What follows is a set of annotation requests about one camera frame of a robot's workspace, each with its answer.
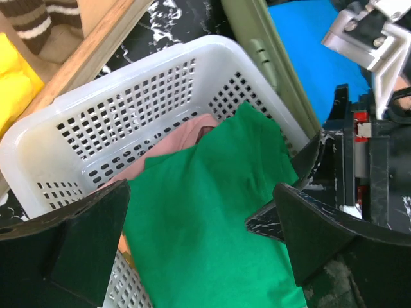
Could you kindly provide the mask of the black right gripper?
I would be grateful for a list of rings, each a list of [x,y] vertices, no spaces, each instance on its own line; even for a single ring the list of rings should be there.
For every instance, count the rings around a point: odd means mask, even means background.
[[[376,117],[371,92],[357,103],[335,89],[333,108],[312,140],[292,159],[297,189],[334,185],[337,209],[375,225],[410,232],[410,112],[390,101]]]

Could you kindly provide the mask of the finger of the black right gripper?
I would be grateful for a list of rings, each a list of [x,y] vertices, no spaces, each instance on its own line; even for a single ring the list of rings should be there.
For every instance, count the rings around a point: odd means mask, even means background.
[[[274,201],[270,201],[249,216],[245,220],[245,227],[252,234],[261,235],[282,243],[285,242],[277,206]]]

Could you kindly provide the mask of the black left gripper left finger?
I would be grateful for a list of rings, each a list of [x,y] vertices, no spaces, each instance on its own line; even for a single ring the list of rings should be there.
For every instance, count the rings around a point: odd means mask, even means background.
[[[116,182],[1,229],[1,307],[102,307],[130,197]]]

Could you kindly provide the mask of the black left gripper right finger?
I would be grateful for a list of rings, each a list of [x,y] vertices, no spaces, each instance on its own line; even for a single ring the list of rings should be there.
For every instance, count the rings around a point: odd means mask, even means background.
[[[410,236],[278,184],[274,200],[308,307],[410,307]]]

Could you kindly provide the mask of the green shirt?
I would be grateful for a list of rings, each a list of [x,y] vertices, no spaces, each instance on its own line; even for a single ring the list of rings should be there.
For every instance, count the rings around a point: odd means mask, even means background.
[[[250,104],[198,144],[148,158],[124,231],[155,307],[304,307],[286,246],[245,220],[293,184],[279,126]]]

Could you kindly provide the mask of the pink sweater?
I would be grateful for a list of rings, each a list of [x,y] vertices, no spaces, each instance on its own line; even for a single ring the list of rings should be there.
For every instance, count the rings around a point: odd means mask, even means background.
[[[216,128],[219,122],[211,114],[198,115],[170,132],[154,147],[138,158],[125,170],[114,176],[98,190],[120,180],[133,180],[144,171],[145,160],[150,157],[172,154],[197,144],[200,139]]]

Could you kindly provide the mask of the blue shirt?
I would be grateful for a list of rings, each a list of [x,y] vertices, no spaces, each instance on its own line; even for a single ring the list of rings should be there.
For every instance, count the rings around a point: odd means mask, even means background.
[[[349,99],[368,93],[360,67],[322,45],[337,17],[330,1],[290,1],[268,12],[320,124],[331,112],[335,89],[349,86]]]

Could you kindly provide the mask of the green hard-shell suitcase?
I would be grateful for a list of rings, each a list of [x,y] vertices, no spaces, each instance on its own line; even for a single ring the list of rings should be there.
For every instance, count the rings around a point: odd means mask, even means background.
[[[277,28],[261,0],[222,0],[234,36],[274,91],[312,138],[320,130],[319,120],[293,68]]]

